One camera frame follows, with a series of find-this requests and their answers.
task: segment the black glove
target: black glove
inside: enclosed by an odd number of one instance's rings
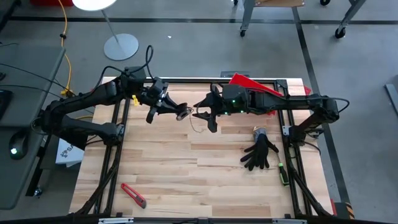
[[[250,171],[253,170],[254,166],[260,167],[260,169],[269,168],[269,163],[267,160],[269,149],[271,148],[276,153],[279,152],[278,148],[271,143],[266,134],[265,128],[257,128],[254,130],[254,142],[255,144],[247,149],[244,152],[249,152],[249,154],[245,155],[241,158],[241,162],[247,162],[244,167],[249,168]]]

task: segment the screwdriver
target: screwdriver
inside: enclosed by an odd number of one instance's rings
[[[280,161],[279,153],[277,153],[277,156],[278,156],[278,161],[279,161],[278,166],[279,166],[280,180],[282,181],[282,184],[285,187],[288,187],[289,186],[289,178],[287,178],[287,173],[284,168],[284,164]]]

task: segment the gray floor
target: gray floor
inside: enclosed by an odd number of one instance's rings
[[[301,19],[340,20],[348,0],[332,1],[321,7],[318,0],[306,0],[299,8]],[[356,20],[398,19],[398,2],[368,0]],[[240,19],[230,0],[119,0],[107,9],[110,17],[217,18]],[[67,9],[70,17],[99,17],[95,12]],[[18,16],[57,16],[59,8],[24,5]],[[259,8],[254,19],[293,19],[291,9]],[[69,22],[65,47],[73,67],[72,89],[89,91],[105,65],[123,68],[144,63],[148,44],[155,48],[151,70],[160,77],[218,77],[223,70],[250,70],[254,77],[303,78],[310,86],[297,30],[293,24],[251,24],[245,38],[240,24],[215,23],[114,23],[118,33],[134,34],[138,53],[123,62],[112,62],[103,54],[110,37],[104,23]],[[398,75],[398,26],[349,26],[347,36],[333,37],[336,26],[303,25],[308,49],[324,95],[347,98],[351,106],[331,125],[341,168],[356,218],[398,222],[398,117],[383,88]],[[30,45],[58,45],[62,22],[11,21],[0,33],[2,42]],[[67,81],[67,64],[62,63],[57,79]],[[337,198],[333,171],[322,139],[322,161],[331,198]],[[76,172],[56,171],[45,176],[42,198],[22,197],[17,208],[1,211],[0,219],[62,215],[75,186]]]

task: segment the red cloth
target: red cloth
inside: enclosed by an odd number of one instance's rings
[[[63,6],[73,6],[72,0],[61,0]],[[30,0],[35,6],[61,6],[58,0]]]

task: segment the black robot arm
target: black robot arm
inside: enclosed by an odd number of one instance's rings
[[[144,86],[145,73],[136,75],[132,68],[125,71],[114,80],[104,83],[89,93],[80,93],[77,96],[51,102],[36,119],[35,126],[48,134],[60,138],[73,133],[98,135],[107,146],[120,143],[124,133],[124,126],[113,123],[94,124],[69,118],[66,114],[83,110],[96,105],[114,105],[117,102],[132,98],[135,95],[140,104],[150,106],[146,121],[151,123],[156,113],[174,113],[177,120],[184,119],[190,110],[186,103],[177,105],[167,93],[168,83],[160,78],[154,78],[152,86]]]
[[[260,89],[245,88],[240,85],[223,85],[220,91],[216,85],[210,85],[206,98],[194,107],[210,107],[208,112],[193,114],[205,119],[211,132],[217,132],[216,117],[223,114],[254,113],[265,114],[273,110],[312,110],[313,114],[298,126],[289,128],[290,142],[302,145],[306,133],[310,133],[323,123],[333,123],[339,119],[336,101],[327,96],[277,96]]]

